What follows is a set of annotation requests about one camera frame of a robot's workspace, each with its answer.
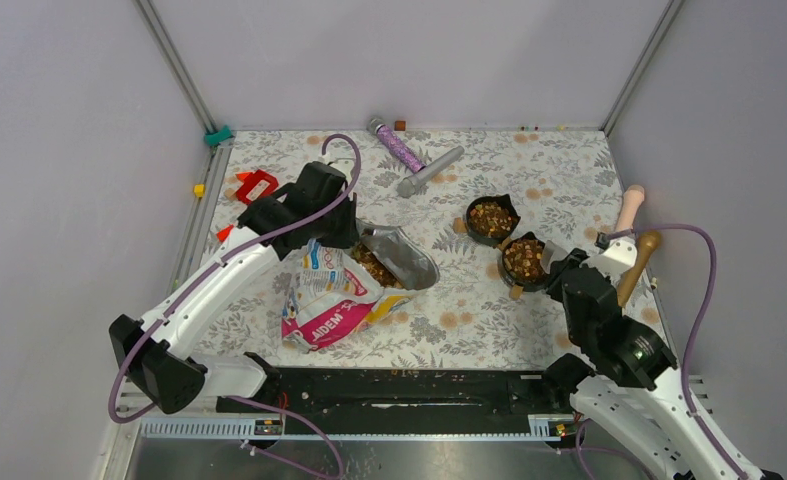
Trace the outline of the pet food bag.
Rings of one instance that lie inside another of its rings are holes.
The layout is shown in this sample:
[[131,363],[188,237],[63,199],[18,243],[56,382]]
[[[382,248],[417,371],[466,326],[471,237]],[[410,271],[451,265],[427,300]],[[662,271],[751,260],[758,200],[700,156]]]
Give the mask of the pet food bag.
[[433,287],[440,272],[432,257],[400,227],[360,220],[350,249],[317,240],[302,250],[281,320],[281,337],[297,349],[327,348],[376,324]]

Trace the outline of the clear plastic scoop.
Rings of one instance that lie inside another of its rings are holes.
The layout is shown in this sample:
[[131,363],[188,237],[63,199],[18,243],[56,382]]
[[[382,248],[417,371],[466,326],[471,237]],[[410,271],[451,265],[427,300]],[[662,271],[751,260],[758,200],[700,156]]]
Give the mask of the clear plastic scoop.
[[569,252],[561,246],[552,241],[547,241],[543,247],[542,257],[540,259],[543,271],[547,274],[560,271],[564,267],[568,255]]

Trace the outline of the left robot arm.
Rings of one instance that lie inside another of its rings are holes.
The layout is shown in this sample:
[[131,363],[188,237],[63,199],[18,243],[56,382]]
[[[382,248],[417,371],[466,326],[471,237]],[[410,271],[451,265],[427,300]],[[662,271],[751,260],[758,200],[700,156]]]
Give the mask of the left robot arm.
[[358,241],[358,173],[345,161],[314,161],[298,178],[252,201],[211,258],[165,301],[109,327],[122,378],[130,380],[164,414],[204,397],[240,396],[265,411],[278,401],[279,385],[266,362],[253,354],[198,353],[211,324],[254,281],[311,240],[348,248]]

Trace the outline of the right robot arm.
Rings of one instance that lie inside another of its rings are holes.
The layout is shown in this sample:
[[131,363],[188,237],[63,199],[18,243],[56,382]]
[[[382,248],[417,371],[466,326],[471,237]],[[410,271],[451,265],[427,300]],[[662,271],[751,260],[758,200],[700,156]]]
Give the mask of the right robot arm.
[[609,276],[580,250],[548,244],[540,257],[545,293],[564,309],[571,342],[544,372],[552,410],[571,408],[632,453],[654,479],[776,479],[726,437],[690,386],[676,356],[646,325],[623,313]]

